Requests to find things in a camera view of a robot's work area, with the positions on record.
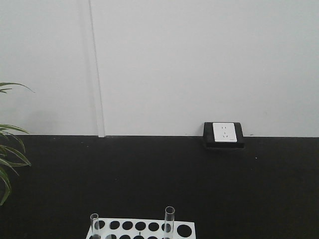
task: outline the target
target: glass test tube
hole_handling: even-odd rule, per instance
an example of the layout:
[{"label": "glass test tube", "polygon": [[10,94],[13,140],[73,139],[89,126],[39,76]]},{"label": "glass test tube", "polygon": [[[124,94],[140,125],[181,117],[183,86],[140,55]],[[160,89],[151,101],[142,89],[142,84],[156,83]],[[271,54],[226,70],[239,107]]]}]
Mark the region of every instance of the glass test tube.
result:
[{"label": "glass test tube", "polygon": [[173,239],[175,208],[165,208],[164,239]]},{"label": "glass test tube", "polygon": [[93,213],[90,216],[91,219],[91,229],[92,229],[92,238],[93,239],[100,239],[100,223],[99,223],[99,215]]}]

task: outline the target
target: vertical line on wall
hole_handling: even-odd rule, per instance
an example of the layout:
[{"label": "vertical line on wall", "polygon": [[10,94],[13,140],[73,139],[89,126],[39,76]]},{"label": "vertical line on wall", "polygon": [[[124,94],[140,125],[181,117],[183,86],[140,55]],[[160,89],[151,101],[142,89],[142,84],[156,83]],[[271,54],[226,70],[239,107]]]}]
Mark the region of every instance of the vertical line on wall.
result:
[{"label": "vertical line on wall", "polygon": [[96,43],[95,43],[95,33],[94,33],[94,23],[93,23],[91,0],[89,0],[89,12],[90,12],[91,30],[92,30],[92,38],[93,38],[94,58],[95,58],[96,73],[97,73],[95,83],[93,84],[93,87],[95,89],[93,95],[94,95],[94,102],[95,102],[96,121],[97,121],[97,127],[98,127],[98,136],[105,137],[101,81],[100,81],[100,74],[99,74],[98,58],[97,58],[97,53],[96,53]]}]

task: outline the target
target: white outlet cover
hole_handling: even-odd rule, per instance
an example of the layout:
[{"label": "white outlet cover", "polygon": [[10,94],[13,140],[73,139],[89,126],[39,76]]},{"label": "white outlet cover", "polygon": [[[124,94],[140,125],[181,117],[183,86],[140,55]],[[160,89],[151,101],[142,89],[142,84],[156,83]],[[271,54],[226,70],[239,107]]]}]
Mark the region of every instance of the white outlet cover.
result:
[{"label": "white outlet cover", "polygon": [[213,123],[215,142],[237,142],[234,123]]}]

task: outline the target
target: outlet socket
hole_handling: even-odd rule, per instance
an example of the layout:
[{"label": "outlet socket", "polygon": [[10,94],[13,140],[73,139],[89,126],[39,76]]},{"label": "outlet socket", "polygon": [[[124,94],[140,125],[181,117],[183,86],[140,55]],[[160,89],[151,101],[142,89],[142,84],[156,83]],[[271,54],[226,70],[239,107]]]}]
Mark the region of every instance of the outlet socket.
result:
[{"label": "outlet socket", "polygon": [[213,123],[215,142],[237,142],[234,123]]},{"label": "outlet socket", "polygon": [[244,148],[244,136],[238,122],[205,122],[204,146],[207,149]]}]

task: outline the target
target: black outlet box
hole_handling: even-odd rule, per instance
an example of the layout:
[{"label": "black outlet box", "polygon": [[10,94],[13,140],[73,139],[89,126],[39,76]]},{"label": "black outlet box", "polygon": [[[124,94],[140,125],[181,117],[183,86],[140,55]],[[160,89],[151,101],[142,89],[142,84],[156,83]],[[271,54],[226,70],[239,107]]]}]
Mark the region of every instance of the black outlet box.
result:
[{"label": "black outlet box", "polygon": [[234,123],[236,142],[216,142],[213,130],[213,122],[204,123],[203,140],[206,148],[244,148],[244,136],[240,123]]}]

